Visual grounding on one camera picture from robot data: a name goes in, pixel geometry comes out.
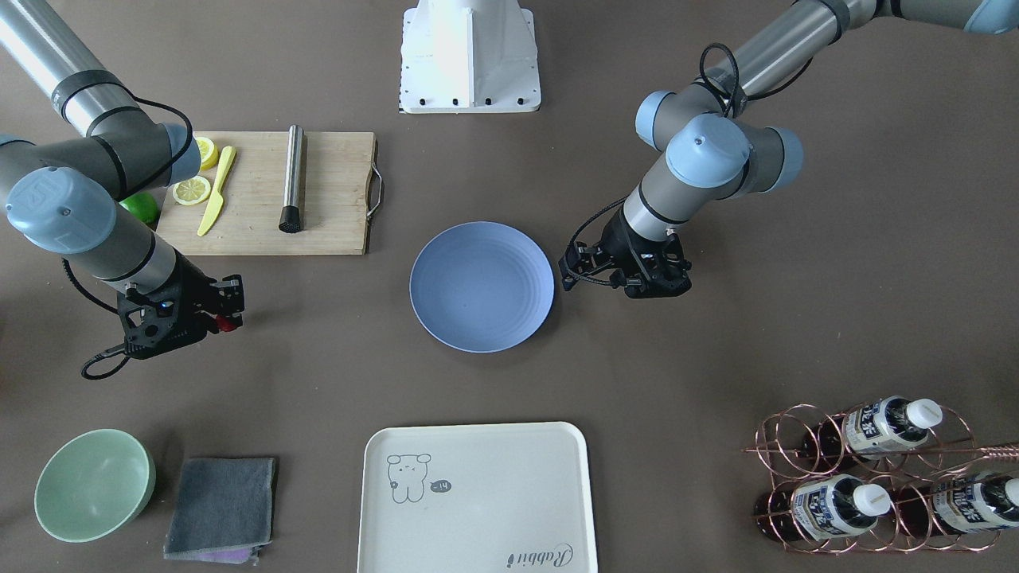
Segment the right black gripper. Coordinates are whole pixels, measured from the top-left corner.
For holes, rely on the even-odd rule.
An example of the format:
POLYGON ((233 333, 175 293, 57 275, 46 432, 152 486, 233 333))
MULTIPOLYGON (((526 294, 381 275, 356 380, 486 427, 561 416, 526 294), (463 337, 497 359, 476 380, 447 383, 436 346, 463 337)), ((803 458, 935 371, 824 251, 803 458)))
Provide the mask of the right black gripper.
POLYGON ((149 294, 128 287, 118 294, 123 323, 124 354, 143 360, 180 349, 218 333, 215 316, 240 316, 244 287, 240 275, 215 282, 185 256, 178 255, 174 272, 163 287, 149 294))

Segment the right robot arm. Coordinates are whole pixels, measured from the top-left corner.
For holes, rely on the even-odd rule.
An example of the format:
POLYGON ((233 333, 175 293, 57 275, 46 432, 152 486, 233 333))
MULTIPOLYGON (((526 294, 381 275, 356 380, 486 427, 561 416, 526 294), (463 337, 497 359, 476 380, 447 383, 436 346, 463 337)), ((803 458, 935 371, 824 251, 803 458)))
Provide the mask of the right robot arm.
POLYGON ((240 327, 239 275, 211 279, 120 201, 199 173, 189 120, 156 123, 44 1, 1 4, 2 47, 79 138, 2 136, 2 210, 29 242, 117 293, 124 341, 147 359, 240 327))

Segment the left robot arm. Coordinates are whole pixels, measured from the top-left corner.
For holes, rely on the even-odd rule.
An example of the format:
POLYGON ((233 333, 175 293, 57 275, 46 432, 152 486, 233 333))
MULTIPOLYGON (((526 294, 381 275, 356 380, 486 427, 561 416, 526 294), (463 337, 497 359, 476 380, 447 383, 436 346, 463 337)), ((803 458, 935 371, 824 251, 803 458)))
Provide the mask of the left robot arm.
POLYGON ((579 282, 622 289, 629 298, 677 297, 690 289, 681 226, 710 201, 768 193, 789 185, 804 163, 786 128, 750 127, 738 117, 772 96, 813 57, 851 29, 881 16, 935 23, 979 35, 1017 27, 1015 1, 795 1, 769 27, 678 93, 642 102, 634 129, 660 157, 629 196, 608 206, 612 218, 595 244, 571 238, 558 261, 565 290, 579 282))

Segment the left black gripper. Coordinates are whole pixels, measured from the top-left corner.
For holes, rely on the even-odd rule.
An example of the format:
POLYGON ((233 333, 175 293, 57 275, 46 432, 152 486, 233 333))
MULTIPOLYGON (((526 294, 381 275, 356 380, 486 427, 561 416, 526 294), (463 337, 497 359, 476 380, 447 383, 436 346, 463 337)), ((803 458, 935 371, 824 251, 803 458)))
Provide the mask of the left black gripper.
POLYGON ((558 261, 564 290, 589 282, 623 289, 628 298, 666 298, 691 289, 691 263, 685 260, 677 233, 667 232, 662 242, 645 239, 630 228, 622 209, 599 242, 593 246, 579 242, 578 235, 605 212, 596 212, 572 235, 558 261))

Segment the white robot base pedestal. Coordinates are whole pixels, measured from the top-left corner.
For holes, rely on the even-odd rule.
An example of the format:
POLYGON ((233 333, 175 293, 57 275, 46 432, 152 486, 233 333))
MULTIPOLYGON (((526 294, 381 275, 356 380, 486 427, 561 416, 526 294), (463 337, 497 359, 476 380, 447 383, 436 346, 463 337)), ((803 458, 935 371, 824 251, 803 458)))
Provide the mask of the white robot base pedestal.
POLYGON ((534 15, 517 1, 420 1, 404 11, 400 53, 405 114, 540 108, 534 15))

